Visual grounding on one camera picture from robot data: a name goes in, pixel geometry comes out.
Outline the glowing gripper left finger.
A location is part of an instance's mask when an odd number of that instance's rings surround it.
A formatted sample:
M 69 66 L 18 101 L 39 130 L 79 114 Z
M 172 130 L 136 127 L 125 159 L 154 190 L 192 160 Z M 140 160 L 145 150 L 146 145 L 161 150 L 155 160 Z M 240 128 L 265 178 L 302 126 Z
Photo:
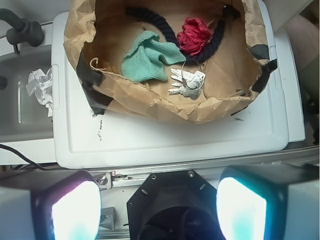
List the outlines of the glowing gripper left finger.
M 86 170 L 10 170 L 0 175 L 2 240 L 94 240 L 101 194 Z

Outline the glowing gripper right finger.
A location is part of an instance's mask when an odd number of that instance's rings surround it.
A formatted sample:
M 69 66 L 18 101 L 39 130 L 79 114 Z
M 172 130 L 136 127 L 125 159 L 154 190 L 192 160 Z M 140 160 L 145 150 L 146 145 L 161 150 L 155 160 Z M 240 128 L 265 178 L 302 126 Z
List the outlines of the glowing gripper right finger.
M 314 164 L 227 166 L 216 211 L 227 240 L 318 240 L 320 168 Z

